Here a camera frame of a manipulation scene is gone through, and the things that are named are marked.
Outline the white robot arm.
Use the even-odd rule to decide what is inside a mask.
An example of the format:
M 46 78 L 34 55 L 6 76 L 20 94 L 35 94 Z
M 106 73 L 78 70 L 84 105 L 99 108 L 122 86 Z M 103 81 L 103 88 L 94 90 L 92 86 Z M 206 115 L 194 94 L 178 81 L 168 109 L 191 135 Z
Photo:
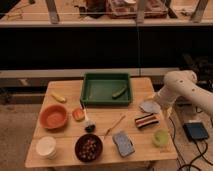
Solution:
M 162 107 L 169 108 L 182 96 L 213 117 L 213 93 L 196 85 L 197 75 L 192 70 L 171 71 L 164 76 L 164 86 L 153 99 Z

